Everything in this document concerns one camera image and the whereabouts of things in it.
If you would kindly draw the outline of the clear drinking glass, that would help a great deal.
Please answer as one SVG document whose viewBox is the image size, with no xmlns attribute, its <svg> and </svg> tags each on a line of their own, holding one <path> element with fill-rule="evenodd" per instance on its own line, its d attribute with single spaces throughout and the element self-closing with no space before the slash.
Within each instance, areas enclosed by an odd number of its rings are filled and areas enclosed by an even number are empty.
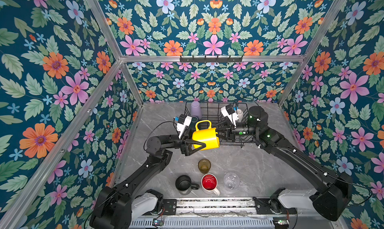
<svg viewBox="0 0 384 229">
<path fill-rule="evenodd" d="M 225 186 L 230 190 L 234 190 L 238 188 L 240 185 L 240 182 L 241 182 L 240 178 L 235 173 L 226 173 L 224 175 Z"/>
</svg>

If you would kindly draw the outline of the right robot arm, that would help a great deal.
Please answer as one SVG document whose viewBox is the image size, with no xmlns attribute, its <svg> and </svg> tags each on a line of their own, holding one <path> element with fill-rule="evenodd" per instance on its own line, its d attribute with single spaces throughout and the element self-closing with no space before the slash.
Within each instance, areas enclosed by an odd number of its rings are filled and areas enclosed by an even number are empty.
<svg viewBox="0 0 384 229">
<path fill-rule="evenodd" d="M 265 204 L 273 213 L 287 209 L 315 210 L 329 221 L 337 221 L 352 199 L 353 180 L 347 173 L 337 174 L 308 158 L 285 136 L 268 125 L 269 115 L 260 106 L 248 109 L 240 118 L 238 110 L 228 104 L 220 109 L 217 123 L 223 140 L 235 142 L 247 136 L 267 153 L 281 159 L 301 174 L 311 185 L 308 190 L 277 189 Z"/>
</svg>

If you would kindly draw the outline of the lilac plastic cup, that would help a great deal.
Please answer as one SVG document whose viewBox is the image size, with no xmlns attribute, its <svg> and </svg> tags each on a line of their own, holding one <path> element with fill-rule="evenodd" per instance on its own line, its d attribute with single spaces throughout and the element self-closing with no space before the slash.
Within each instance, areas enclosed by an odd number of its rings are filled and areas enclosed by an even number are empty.
<svg viewBox="0 0 384 229">
<path fill-rule="evenodd" d="M 201 105 L 198 101 L 193 101 L 191 103 L 191 110 L 190 110 L 191 116 L 192 117 L 197 117 L 198 119 L 202 119 L 202 109 Z"/>
</svg>

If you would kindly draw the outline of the red white mug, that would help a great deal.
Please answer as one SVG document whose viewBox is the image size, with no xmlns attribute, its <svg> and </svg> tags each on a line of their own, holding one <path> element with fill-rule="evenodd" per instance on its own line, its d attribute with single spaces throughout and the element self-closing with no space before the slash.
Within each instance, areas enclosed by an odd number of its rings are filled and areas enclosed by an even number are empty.
<svg viewBox="0 0 384 229">
<path fill-rule="evenodd" d="M 206 194 L 215 194 L 219 196 L 218 180 L 213 174 L 205 174 L 201 179 L 202 189 Z"/>
</svg>

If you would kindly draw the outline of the yellow mug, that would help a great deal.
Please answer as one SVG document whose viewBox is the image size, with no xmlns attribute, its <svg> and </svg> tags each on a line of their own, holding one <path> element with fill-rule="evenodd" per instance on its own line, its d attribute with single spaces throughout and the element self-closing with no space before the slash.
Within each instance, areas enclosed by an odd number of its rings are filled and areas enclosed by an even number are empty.
<svg viewBox="0 0 384 229">
<path fill-rule="evenodd" d="M 199 125 L 203 123 L 208 123 L 208 126 L 205 129 L 200 129 Z M 195 125 L 196 131 L 193 132 L 192 140 L 205 143 L 207 146 L 204 150 L 212 150 L 220 147 L 220 140 L 217 137 L 217 130 L 215 127 L 212 127 L 212 122 L 209 120 L 198 121 Z"/>
</svg>

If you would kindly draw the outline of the cream white mug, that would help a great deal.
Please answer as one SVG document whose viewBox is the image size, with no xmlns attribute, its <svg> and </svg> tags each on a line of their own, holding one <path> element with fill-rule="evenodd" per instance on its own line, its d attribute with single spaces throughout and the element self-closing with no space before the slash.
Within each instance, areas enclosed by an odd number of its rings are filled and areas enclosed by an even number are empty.
<svg viewBox="0 0 384 229">
<path fill-rule="evenodd" d="M 238 122 L 241 122 L 244 117 L 244 112 L 241 109 L 237 109 Z"/>
</svg>

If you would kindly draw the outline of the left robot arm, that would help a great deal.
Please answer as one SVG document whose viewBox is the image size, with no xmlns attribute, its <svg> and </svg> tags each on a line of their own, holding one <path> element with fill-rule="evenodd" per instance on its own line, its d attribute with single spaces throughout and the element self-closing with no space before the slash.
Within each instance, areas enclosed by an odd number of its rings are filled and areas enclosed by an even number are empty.
<svg viewBox="0 0 384 229">
<path fill-rule="evenodd" d="M 94 229 L 127 229 L 132 221 L 151 213 L 162 215 L 173 212 L 162 193 L 155 190 L 140 192 L 148 182 L 170 163 L 172 150 L 179 149 L 190 156 L 206 148 L 206 144 L 178 135 L 151 137 L 146 142 L 148 157 L 131 176 L 114 187 L 105 187 L 96 201 L 90 216 Z"/>
</svg>

